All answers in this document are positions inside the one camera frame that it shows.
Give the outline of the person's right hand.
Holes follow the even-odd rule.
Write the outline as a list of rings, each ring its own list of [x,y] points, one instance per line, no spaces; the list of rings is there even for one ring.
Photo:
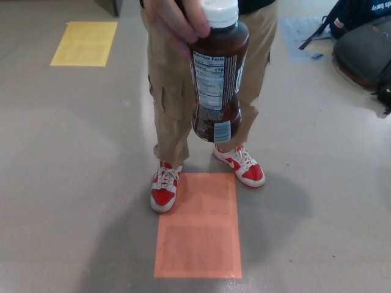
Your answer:
[[[200,1],[183,1],[181,11],[175,1],[144,1],[144,12],[149,25],[153,26],[164,41],[177,53],[189,56],[189,45],[210,34],[210,25]]]

